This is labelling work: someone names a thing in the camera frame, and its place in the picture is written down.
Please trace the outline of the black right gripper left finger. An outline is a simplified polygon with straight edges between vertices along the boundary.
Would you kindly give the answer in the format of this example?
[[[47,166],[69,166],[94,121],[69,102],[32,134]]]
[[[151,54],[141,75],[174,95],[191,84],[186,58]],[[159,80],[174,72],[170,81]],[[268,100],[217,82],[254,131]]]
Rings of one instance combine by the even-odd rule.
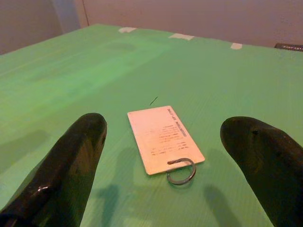
[[[99,113],[75,121],[1,209],[1,226],[80,226],[106,136]]]

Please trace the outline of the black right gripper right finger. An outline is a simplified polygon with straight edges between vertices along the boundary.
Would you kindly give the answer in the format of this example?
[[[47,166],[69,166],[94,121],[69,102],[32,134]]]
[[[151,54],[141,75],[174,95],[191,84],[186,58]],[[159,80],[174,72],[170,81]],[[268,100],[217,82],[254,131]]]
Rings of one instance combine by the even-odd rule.
[[[220,138],[272,224],[301,227],[302,146],[283,130],[246,116],[226,119]]]

